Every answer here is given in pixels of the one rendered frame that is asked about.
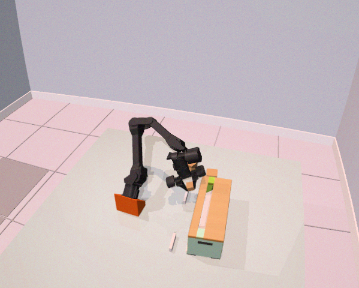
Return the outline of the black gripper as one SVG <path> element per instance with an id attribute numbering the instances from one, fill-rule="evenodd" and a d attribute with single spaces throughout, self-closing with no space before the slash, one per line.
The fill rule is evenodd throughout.
<path id="1" fill-rule="evenodd" d="M 175 178 L 172 175 L 172 176 L 169 176 L 166 178 L 166 185 L 168 188 L 175 186 L 175 183 L 176 183 L 177 187 L 180 186 L 184 190 L 188 191 L 188 189 L 186 188 L 186 185 L 183 183 L 182 180 L 192 177 L 194 188 L 196 189 L 197 180 L 199 180 L 199 178 L 201 178 L 201 177 L 206 176 L 206 171 L 205 171 L 203 165 L 200 165 L 200 166 L 196 167 L 195 170 L 190 171 L 190 169 L 186 163 L 185 166 L 183 166 L 181 168 L 176 168 L 176 171 L 178 173 L 178 177 Z"/>

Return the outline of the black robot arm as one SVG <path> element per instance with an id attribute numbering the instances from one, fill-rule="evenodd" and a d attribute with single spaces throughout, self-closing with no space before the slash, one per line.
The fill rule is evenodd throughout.
<path id="1" fill-rule="evenodd" d="M 145 129 L 152 127 L 167 142 L 169 147 L 177 152 L 169 152 L 167 160 L 172 159 L 173 169 L 181 168 L 187 164 L 202 162 L 199 147 L 188 149 L 185 142 L 166 130 L 153 117 L 135 117 L 128 122 L 132 134 L 132 156 L 133 165 L 130 174 L 124 178 L 125 188 L 121 196 L 137 199 L 140 192 L 139 187 L 147 181 L 147 169 L 143 167 L 142 140 Z"/>

